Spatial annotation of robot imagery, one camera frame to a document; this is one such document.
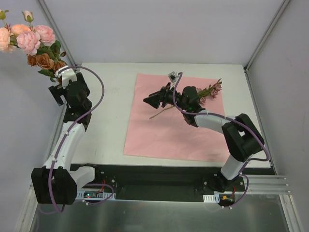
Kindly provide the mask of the mauve rose stem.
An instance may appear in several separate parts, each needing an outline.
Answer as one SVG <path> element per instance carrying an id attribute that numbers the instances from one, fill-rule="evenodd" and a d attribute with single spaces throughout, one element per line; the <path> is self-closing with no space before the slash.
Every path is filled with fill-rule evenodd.
<path id="1" fill-rule="evenodd" d="M 188 112 L 192 112 L 194 109 L 201 109 L 201 106 L 205 104 L 207 97 L 216 98 L 219 92 L 222 90 L 222 81 L 221 79 L 217 80 L 217 82 L 213 85 L 209 85 L 204 89 L 200 89 L 197 87 L 190 87 L 187 86 L 183 89 L 183 104 L 184 109 Z M 175 96 L 176 88 L 173 91 L 173 98 Z M 175 106 L 167 105 L 163 110 L 161 110 L 156 115 L 150 117 L 151 119 L 155 118 L 156 116 L 160 115 L 166 110 L 172 109 Z"/>

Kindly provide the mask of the pink wrapping paper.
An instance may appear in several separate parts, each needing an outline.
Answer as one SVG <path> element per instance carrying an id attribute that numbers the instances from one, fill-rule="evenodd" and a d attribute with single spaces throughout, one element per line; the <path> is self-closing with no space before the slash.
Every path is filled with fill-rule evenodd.
<path id="1" fill-rule="evenodd" d="M 222 134 L 188 125 L 176 108 L 155 109 L 143 102 L 168 81 L 164 75 L 137 75 L 124 155 L 225 162 L 229 151 Z"/>

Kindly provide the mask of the orange brown rose stem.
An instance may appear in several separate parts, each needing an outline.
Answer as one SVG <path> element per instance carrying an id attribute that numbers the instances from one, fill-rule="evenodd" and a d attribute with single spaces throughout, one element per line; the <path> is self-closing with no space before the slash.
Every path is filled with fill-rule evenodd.
<path id="1" fill-rule="evenodd" d="M 51 82 L 54 83 L 61 83 L 60 78 L 56 77 L 56 71 L 67 65 L 62 60 L 52 60 L 47 53 L 41 55 L 27 55 L 27 63 L 31 67 L 40 67 L 38 73 L 49 77 Z"/>

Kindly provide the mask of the light pink rose stem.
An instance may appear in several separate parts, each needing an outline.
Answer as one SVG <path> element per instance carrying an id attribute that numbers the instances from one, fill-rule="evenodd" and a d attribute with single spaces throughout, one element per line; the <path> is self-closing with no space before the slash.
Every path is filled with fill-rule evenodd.
<path id="1" fill-rule="evenodd" d="M 62 58 L 66 56 L 66 51 L 61 52 L 61 43 L 56 40 L 50 47 L 49 47 L 49 57 L 57 63 L 61 61 Z"/>

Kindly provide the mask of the pink carnation stem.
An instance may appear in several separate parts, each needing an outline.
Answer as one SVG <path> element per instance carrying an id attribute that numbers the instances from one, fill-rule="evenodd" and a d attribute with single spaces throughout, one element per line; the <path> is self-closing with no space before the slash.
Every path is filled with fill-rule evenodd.
<path id="1" fill-rule="evenodd" d="M 38 25 L 33 30 L 17 36 L 17 46 L 27 55 L 37 54 L 40 45 L 51 46 L 56 42 L 54 31 L 45 25 Z"/>

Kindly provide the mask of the peach rose stem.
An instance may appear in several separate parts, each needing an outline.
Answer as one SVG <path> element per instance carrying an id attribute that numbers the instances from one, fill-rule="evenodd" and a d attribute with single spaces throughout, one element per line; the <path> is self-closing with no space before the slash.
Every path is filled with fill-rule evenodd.
<path id="1" fill-rule="evenodd" d="M 0 20 L 4 23 L 4 27 L 0 28 L 0 51 L 11 53 L 17 48 L 17 37 L 23 32 L 30 32 L 29 26 L 24 24 L 16 24 L 11 26 L 5 22 L 8 10 L 0 11 Z"/>

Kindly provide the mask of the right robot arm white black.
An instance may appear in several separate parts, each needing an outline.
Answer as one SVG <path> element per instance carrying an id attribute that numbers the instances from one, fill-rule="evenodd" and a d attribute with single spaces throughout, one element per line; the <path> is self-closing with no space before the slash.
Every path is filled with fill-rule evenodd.
<path id="1" fill-rule="evenodd" d="M 201 95 L 194 86 L 187 86 L 182 93 L 178 93 L 168 83 L 144 98 L 143 102 L 155 109 L 170 104 L 181 110 L 187 124 L 207 128 L 224 136 L 229 157 L 218 174 L 207 181 L 210 189 L 224 192 L 234 186 L 245 162 L 260 152 L 265 142 L 248 115 L 228 118 L 207 111 L 201 106 Z"/>

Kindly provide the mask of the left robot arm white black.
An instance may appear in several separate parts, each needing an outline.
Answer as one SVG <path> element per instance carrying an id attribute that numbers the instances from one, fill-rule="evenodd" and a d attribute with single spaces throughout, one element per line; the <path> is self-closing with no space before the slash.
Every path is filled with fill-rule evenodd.
<path id="1" fill-rule="evenodd" d="M 72 158 L 92 116 L 90 90 L 80 72 L 63 78 L 61 84 L 49 89 L 58 103 L 63 104 L 61 97 L 65 98 L 66 111 L 54 150 L 41 168 L 33 169 L 31 180 L 38 203 L 71 205 L 78 189 L 87 184 L 97 188 L 102 182 L 102 176 L 93 167 L 70 170 Z"/>

